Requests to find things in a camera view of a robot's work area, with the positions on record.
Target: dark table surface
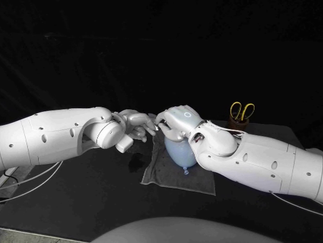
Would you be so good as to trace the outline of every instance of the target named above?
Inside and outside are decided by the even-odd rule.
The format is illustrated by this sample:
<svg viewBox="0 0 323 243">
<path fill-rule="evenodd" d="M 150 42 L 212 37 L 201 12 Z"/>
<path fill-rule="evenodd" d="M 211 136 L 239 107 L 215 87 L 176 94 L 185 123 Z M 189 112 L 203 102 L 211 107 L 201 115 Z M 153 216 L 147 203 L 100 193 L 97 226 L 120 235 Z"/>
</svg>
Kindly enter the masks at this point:
<svg viewBox="0 0 323 243">
<path fill-rule="evenodd" d="M 225 126 L 224 121 L 213 123 Z M 288 127 L 248 124 L 245 131 L 301 148 Z M 283 242 L 323 242 L 323 216 L 296 208 L 271 194 L 216 173 L 216 196 L 156 184 L 141 185 L 152 148 L 149 137 L 147 143 L 136 141 L 124 154 L 114 148 L 92 149 L 68 159 L 46 184 L 6 203 L 0 211 L 0 227 L 91 241 L 136 220 L 179 216 L 231 224 Z M 36 166 L 28 178 L 51 166 Z M 22 184 L 15 195 L 36 187 L 49 175 L 51 172 Z M 323 207 L 311 200 L 290 195 L 281 197 L 323 213 Z"/>
</svg>

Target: gray towel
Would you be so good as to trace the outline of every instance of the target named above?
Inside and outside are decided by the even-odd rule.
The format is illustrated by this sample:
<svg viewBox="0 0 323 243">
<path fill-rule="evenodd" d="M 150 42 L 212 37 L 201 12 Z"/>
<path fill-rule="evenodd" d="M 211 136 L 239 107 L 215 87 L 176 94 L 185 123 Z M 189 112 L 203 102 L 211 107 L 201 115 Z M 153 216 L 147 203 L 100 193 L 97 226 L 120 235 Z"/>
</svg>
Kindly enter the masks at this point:
<svg viewBox="0 0 323 243">
<path fill-rule="evenodd" d="M 156 183 L 159 186 L 183 189 L 216 195 L 213 172 L 206 171 L 199 164 L 188 168 L 185 175 L 183 168 L 173 162 L 164 147 L 164 135 L 156 131 L 153 137 L 153 156 L 149 167 L 144 171 L 141 184 Z"/>
</svg>

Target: brown cup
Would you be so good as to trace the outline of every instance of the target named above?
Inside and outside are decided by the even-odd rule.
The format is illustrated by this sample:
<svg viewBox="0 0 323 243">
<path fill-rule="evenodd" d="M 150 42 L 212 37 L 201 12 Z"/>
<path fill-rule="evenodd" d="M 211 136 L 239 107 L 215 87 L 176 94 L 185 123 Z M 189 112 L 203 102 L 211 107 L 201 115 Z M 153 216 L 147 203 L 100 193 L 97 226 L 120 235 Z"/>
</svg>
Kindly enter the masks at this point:
<svg viewBox="0 0 323 243">
<path fill-rule="evenodd" d="M 229 115 L 229 120 L 226 124 L 226 128 L 232 130 L 244 131 L 250 122 L 250 119 L 244 119 L 241 121 L 234 120 L 232 116 Z"/>
</svg>

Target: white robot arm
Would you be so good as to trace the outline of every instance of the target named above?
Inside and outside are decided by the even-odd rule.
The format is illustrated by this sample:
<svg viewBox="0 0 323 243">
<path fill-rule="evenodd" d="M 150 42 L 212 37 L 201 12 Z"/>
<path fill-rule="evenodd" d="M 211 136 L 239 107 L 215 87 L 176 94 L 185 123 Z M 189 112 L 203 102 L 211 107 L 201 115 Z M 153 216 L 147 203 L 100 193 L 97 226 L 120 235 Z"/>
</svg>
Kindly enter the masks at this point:
<svg viewBox="0 0 323 243">
<path fill-rule="evenodd" d="M 205 122 L 189 106 L 172 107 L 156 124 L 175 142 L 188 137 L 203 169 L 251 188 L 311 198 L 323 203 L 323 156 L 268 137 Z"/>
<path fill-rule="evenodd" d="M 146 130 L 137 125 L 154 135 L 152 120 L 134 110 L 111 113 L 94 107 L 41 112 L 0 126 L 0 171 L 55 163 L 98 147 L 115 146 L 124 153 L 131 137 L 146 141 Z"/>
</svg>

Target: balloon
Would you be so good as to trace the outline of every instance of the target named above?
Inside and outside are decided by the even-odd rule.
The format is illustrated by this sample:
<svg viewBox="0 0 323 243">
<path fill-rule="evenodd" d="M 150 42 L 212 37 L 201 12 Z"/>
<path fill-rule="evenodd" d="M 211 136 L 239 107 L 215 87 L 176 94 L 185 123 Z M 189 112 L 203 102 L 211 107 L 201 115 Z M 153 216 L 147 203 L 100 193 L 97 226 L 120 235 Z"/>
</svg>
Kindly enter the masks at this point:
<svg viewBox="0 0 323 243">
<path fill-rule="evenodd" d="M 192 152 L 188 138 L 185 138 L 182 142 L 176 143 L 164 137 L 164 146 L 172 160 L 185 169 L 185 175 L 188 175 L 189 171 L 186 168 L 196 164 L 196 157 Z"/>
</svg>

